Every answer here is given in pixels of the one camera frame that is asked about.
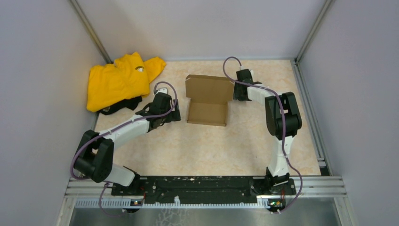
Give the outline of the brown cardboard box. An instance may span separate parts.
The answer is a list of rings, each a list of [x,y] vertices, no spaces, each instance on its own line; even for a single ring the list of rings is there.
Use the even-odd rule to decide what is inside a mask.
[[[233,89],[233,82],[226,77],[188,75],[185,80],[189,99],[186,122],[225,127]]]

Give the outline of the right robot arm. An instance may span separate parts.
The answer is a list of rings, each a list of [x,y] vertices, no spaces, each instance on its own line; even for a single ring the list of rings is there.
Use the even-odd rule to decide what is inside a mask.
[[[253,81],[250,69],[236,72],[233,98],[257,102],[265,107],[266,127],[274,138],[271,161],[264,182],[255,185],[256,194],[277,194],[289,184],[289,156],[295,136],[302,127],[302,118],[293,92],[278,93],[260,82]]]

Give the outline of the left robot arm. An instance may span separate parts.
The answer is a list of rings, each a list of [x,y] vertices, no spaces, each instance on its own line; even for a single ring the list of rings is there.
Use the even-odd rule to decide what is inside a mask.
[[[128,194],[137,194],[141,189],[139,174],[115,164],[114,152],[136,137],[165,123],[180,120],[178,100],[167,93],[157,92],[152,102],[127,121],[101,132],[86,131],[72,160],[71,176],[77,178],[74,174],[76,170],[83,174],[83,179],[117,184]]]

